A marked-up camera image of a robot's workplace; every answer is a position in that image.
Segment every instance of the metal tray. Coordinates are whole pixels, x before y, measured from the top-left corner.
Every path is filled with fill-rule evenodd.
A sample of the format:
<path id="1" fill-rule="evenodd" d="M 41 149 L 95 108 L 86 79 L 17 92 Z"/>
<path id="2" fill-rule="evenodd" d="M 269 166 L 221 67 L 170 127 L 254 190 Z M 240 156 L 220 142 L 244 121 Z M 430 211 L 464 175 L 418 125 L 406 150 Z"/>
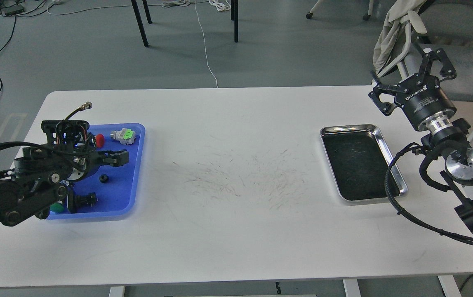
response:
<path id="1" fill-rule="evenodd" d="M 386 200 L 385 171 L 392 161 L 381 130 L 371 124 L 325 127 L 321 139 L 340 196 L 352 203 Z M 391 169 L 393 194 L 408 191 L 398 167 Z"/>

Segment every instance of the white desk surface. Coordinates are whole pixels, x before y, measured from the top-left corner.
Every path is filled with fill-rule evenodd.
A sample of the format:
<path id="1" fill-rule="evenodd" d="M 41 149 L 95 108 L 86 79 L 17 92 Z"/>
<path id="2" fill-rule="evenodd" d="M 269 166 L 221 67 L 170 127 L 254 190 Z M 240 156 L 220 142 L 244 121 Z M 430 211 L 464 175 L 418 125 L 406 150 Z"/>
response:
<path id="1" fill-rule="evenodd" d="M 393 153 L 423 136 L 399 110 L 383 116 L 369 91 L 51 93 L 26 141 L 44 143 L 40 122 L 86 101 L 93 109 L 74 119 L 146 127 L 136 204 L 123 220 L 0 224 L 0 287 L 473 273 L 472 246 L 412 224 L 389 203 L 341 201 L 321 128 L 375 124 Z M 398 164 L 409 187 L 403 206 L 470 235 L 453 210 L 457 198 L 421 182 L 421 159 Z"/>

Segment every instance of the red object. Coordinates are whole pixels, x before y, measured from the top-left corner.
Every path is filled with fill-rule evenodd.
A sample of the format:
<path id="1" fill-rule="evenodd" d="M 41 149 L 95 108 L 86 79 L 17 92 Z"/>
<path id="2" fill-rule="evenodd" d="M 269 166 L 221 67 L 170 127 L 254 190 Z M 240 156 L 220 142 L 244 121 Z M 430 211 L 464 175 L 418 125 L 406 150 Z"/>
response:
<path id="1" fill-rule="evenodd" d="M 102 134 L 95 135 L 95 146 L 98 149 L 104 146 L 104 135 Z"/>

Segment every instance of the concrete floor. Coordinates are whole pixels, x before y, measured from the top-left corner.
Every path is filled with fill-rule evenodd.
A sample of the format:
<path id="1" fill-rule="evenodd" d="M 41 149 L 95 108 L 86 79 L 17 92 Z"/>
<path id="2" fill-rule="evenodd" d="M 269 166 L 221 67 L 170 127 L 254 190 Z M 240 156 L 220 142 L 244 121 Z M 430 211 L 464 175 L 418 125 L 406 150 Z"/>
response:
<path id="1" fill-rule="evenodd" d="M 27 0 L 33 7 L 38 2 Z M 149 0 L 159 4 L 160 0 Z M 376 1 L 365 22 L 368 0 L 327 0 L 312 20 L 315 0 L 240 1 L 240 41 L 233 42 L 230 13 L 197 4 L 209 63 L 220 87 L 367 85 L 372 50 L 391 1 Z M 126 0 L 63 0 L 52 12 L 125 5 Z M 132 9 L 107 8 L 65 16 L 18 18 L 14 37 L 0 55 L 4 91 L 0 97 L 0 142 L 23 140 L 44 98 L 57 90 L 212 88 L 205 65 L 202 32 L 193 5 L 151 7 L 143 47 Z M 0 48 L 13 19 L 0 17 Z M 15 150 L 0 153 L 0 170 Z M 465 276 L 457 276 L 462 282 Z M 443 296 L 436 277 L 359 281 L 371 296 Z M 282 294 L 344 296 L 340 280 L 280 282 Z M 107 287 L 0 290 L 0 296 L 106 296 Z M 274 281 L 148 285 L 127 288 L 126 296 L 274 295 Z M 473 283 L 464 289 L 473 296 Z"/>

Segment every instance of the green object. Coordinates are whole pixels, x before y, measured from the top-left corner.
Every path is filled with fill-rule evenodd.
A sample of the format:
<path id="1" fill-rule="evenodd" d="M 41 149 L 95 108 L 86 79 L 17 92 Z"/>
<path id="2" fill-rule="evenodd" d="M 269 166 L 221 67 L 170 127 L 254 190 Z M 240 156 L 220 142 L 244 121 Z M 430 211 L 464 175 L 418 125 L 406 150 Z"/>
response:
<path id="1" fill-rule="evenodd" d="M 125 132 L 125 135 L 123 136 L 123 139 L 130 139 L 130 138 L 132 138 L 133 135 L 134 135 L 134 132 L 132 131 L 132 129 L 128 129 Z"/>
<path id="2" fill-rule="evenodd" d="M 55 202 L 49 207 L 49 209 L 56 214 L 60 214 L 61 212 L 64 212 L 64 205 L 62 205 L 62 203 Z"/>

